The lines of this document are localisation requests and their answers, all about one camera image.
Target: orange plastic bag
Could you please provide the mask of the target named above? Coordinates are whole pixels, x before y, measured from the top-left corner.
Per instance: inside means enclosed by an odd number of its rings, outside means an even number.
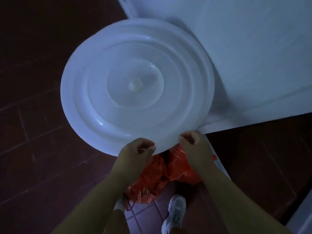
[[[189,165],[184,150],[177,144],[169,150],[167,173],[170,181],[179,181],[195,185],[201,182],[200,177]]]
[[[129,205],[131,200],[133,203],[151,203],[156,200],[168,182],[167,168],[162,155],[154,155],[139,179],[125,192],[128,198],[127,210],[132,209]]]

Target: person's left hand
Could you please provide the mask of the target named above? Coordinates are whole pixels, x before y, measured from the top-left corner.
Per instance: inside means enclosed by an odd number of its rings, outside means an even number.
[[[130,186],[141,175],[155,150],[155,143],[148,139],[138,138],[130,142],[120,151],[111,174]]]

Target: foot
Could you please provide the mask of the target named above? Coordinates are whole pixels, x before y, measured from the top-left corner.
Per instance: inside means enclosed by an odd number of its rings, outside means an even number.
[[[122,212],[126,211],[126,199],[122,196],[119,200],[117,200],[114,210],[120,209]]]
[[[169,234],[173,227],[181,227],[186,210],[185,198],[181,195],[174,195],[169,202],[168,210],[169,216],[161,227],[162,234]]]

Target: tile floor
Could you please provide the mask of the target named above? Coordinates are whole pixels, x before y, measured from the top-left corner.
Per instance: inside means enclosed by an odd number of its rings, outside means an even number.
[[[1,233],[50,233],[110,172],[115,157],[71,129],[59,88],[75,48],[125,18],[117,0],[0,0]],[[312,186],[311,118],[208,135],[233,181],[282,223]],[[187,199],[187,231],[227,233],[205,187],[182,183],[127,212],[131,233],[160,233],[174,193]]]

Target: person's left arm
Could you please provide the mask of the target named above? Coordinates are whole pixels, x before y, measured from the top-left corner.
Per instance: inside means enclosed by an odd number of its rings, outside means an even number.
[[[154,145],[143,138],[127,144],[107,178],[89,192],[52,234],[102,234],[116,201],[138,179],[156,149]]]

